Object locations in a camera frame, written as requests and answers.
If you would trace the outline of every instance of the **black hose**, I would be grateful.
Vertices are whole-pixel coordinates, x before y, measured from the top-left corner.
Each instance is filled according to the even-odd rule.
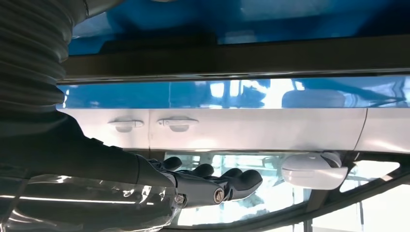
[[[0,137],[22,128],[38,133],[47,130],[41,123],[61,120],[55,105],[64,94],[56,83],[66,74],[61,63],[73,27],[120,2],[0,0]]]

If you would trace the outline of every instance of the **door handle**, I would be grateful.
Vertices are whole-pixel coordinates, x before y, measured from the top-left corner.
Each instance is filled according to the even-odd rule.
[[[131,127],[131,128],[138,128],[138,127],[144,126],[144,122],[140,120],[115,121],[115,122],[109,122],[108,124],[113,127]]]
[[[199,121],[195,119],[160,119],[158,120],[158,125],[165,127],[172,126],[192,126],[198,124]]]

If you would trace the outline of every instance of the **car door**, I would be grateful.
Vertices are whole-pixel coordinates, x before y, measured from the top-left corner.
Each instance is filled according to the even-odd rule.
[[[410,111],[369,108],[357,151],[410,153]]]
[[[353,150],[366,109],[152,109],[151,149]]]
[[[148,113],[145,109],[59,109],[74,117],[85,136],[109,146],[148,149]]]

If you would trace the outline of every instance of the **clear plastic cover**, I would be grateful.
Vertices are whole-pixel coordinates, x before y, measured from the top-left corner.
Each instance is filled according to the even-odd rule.
[[[0,188],[0,202],[20,197],[9,204],[2,232],[152,232],[169,225],[181,209],[175,188],[63,175],[34,177],[21,194],[5,189]]]

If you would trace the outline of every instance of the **black frame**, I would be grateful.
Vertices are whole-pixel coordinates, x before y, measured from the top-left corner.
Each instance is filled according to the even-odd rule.
[[[410,74],[410,35],[147,48],[72,56],[61,85]]]
[[[261,217],[226,224],[166,227],[167,232],[264,232],[283,226],[304,223],[304,231],[311,231],[313,218],[342,209],[354,203],[386,192],[402,184],[410,183],[410,158],[407,154],[381,152],[348,152],[343,160],[349,171],[353,161],[374,160],[398,162],[400,167],[390,172],[388,181],[378,178],[346,192],[334,190],[312,190],[309,201],[279,210]]]

